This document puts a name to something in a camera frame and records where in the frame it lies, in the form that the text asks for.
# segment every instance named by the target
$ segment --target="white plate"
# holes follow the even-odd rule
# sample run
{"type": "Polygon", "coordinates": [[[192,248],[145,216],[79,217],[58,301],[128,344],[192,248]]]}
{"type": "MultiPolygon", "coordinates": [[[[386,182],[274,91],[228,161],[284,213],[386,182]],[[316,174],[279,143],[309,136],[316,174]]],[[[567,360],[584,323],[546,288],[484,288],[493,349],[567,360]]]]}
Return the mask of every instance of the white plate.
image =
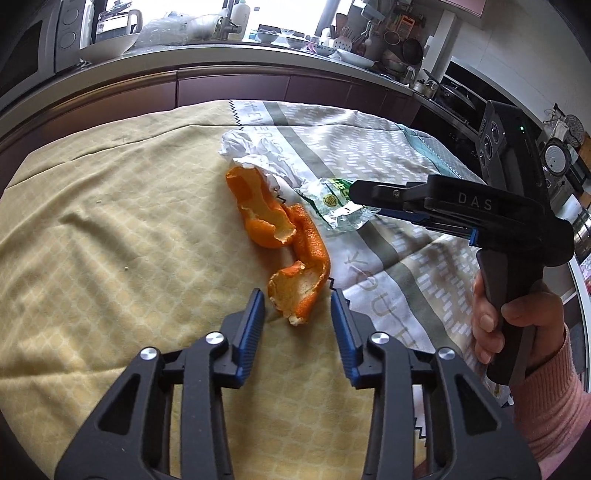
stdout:
{"type": "Polygon", "coordinates": [[[355,65],[356,67],[359,67],[362,69],[368,69],[368,68],[372,67],[375,63],[374,61],[372,61],[370,59],[366,59],[365,57],[361,57],[360,55],[357,55],[355,53],[351,53],[349,51],[341,50],[340,48],[337,49],[337,51],[339,52],[339,56],[340,56],[341,60],[343,60],[345,63],[355,65]]]}

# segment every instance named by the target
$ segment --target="sink faucet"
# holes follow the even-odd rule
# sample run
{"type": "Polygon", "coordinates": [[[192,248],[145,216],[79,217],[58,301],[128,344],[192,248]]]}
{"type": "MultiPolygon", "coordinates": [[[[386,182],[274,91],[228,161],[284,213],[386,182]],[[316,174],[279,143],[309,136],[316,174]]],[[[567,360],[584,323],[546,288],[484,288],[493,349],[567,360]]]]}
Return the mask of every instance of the sink faucet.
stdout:
{"type": "Polygon", "coordinates": [[[215,40],[227,40],[230,33],[240,33],[243,28],[246,28],[246,25],[241,27],[239,25],[235,25],[232,23],[232,20],[230,20],[230,17],[232,16],[232,10],[234,9],[234,0],[225,0],[224,8],[228,10],[228,14],[222,18],[220,29],[214,35],[215,40]]]}

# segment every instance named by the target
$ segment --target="dark brown cabinet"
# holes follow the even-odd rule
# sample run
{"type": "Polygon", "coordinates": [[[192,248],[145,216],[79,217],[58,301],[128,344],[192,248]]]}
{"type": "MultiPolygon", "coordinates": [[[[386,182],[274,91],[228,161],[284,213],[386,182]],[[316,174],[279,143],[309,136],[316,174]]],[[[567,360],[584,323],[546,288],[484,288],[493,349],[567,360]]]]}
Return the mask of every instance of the dark brown cabinet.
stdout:
{"type": "Polygon", "coordinates": [[[149,85],[87,103],[48,121],[39,130],[45,143],[49,143],[97,125],[172,110],[175,99],[175,82],[149,85]]]}
{"type": "Polygon", "coordinates": [[[420,104],[411,96],[398,92],[388,92],[379,116],[392,122],[410,126],[420,104]]]}
{"type": "Polygon", "coordinates": [[[178,106],[212,100],[283,101],[290,78],[287,75],[213,75],[178,81],[178,106]]]}
{"type": "Polygon", "coordinates": [[[387,90],[377,85],[354,83],[349,90],[345,108],[359,110],[371,115],[379,115],[386,98],[387,90]]]}
{"type": "Polygon", "coordinates": [[[350,87],[344,80],[292,75],[285,101],[344,107],[350,87]]]}

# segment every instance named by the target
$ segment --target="white bowl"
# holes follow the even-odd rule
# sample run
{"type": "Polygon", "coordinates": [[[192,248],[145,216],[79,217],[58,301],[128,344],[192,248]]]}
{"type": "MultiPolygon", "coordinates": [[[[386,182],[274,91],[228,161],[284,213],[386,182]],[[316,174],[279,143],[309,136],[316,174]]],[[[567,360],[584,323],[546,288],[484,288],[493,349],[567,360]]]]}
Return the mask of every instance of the white bowl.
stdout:
{"type": "Polygon", "coordinates": [[[128,51],[136,42],[139,33],[120,35],[119,37],[108,38],[80,50],[80,58],[90,63],[101,63],[115,59],[128,51]]]}
{"type": "Polygon", "coordinates": [[[285,39],[291,48],[296,48],[297,50],[307,47],[308,43],[310,43],[309,40],[300,37],[286,37],[285,39]]]}
{"type": "Polygon", "coordinates": [[[375,62],[373,60],[366,59],[365,57],[362,57],[362,56],[357,55],[355,53],[351,53],[349,51],[341,50],[340,48],[337,49],[337,51],[339,52],[339,56],[340,56],[341,60],[343,60],[345,63],[355,65],[356,67],[359,67],[362,69],[368,69],[368,68],[374,66],[375,62]]]}

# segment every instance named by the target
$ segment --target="pink sleeve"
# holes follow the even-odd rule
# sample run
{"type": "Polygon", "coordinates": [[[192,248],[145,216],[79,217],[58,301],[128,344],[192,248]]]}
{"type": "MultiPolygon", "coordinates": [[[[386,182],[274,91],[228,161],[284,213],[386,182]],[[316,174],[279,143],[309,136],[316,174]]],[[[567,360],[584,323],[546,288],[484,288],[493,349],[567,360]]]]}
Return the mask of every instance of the pink sleeve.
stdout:
{"type": "Polygon", "coordinates": [[[577,376],[568,334],[554,358],[513,387],[515,425],[527,440],[543,478],[566,458],[591,421],[591,395],[577,376]]]}

